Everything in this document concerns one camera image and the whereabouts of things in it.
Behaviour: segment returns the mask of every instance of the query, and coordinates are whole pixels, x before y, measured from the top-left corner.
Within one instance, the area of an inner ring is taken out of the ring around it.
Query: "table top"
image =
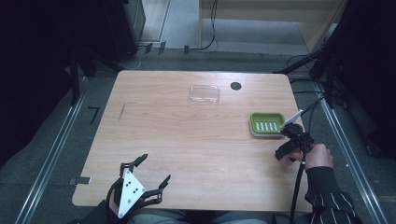
[[[233,90],[238,82],[242,88]],[[219,101],[189,99],[192,85],[219,88]],[[257,138],[254,112],[297,112],[289,80],[280,74],[122,71],[81,176],[73,203],[96,206],[118,178],[120,164],[148,153],[134,175],[156,189],[171,175],[163,202],[151,207],[198,210],[289,211],[299,164],[285,166],[275,151],[289,139]],[[296,210],[309,212],[306,176]]]

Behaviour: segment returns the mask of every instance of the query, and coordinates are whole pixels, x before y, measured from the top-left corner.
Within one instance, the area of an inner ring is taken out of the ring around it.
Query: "wooden table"
[[[210,19],[214,0],[200,0],[198,43],[202,45],[202,19]],[[216,19],[296,22],[309,52],[324,41],[338,22],[347,0],[221,0]]]
[[[232,82],[242,89],[234,91]],[[219,103],[196,104],[191,85],[219,87]],[[122,162],[148,158],[134,175],[146,189],[168,176],[163,202],[174,209],[289,211],[299,164],[284,166],[275,150],[289,139],[255,138],[253,112],[297,111],[289,80],[278,74],[122,71],[82,171],[75,205],[97,205],[117,179]],[[302,180],[297,210],[310,211]]]

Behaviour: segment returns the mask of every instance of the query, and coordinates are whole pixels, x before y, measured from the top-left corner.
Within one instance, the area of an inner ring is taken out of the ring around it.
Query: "person's arm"
[[[292,158],[301,160],[295,152]],[[308,192],[305,199],[313,205],[311,223],[361,223],[351,197],[341,191],[332,168],[332,154],[323,144],[312,146],[305,157]]]

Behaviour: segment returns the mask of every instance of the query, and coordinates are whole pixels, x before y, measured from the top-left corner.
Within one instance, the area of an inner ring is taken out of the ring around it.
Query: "black round hole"
[[[231,83],[231,89],[235,90],[235,91],[239,91],[241,90],[242,85],[239,82],[233,82]]]

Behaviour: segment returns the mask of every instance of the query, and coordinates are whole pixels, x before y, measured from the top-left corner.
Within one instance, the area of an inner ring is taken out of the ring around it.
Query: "green tray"
[[[257,137],[281,137],[280,126],[284,122],[280,113],[253,113],[250,115],[250,131]]]

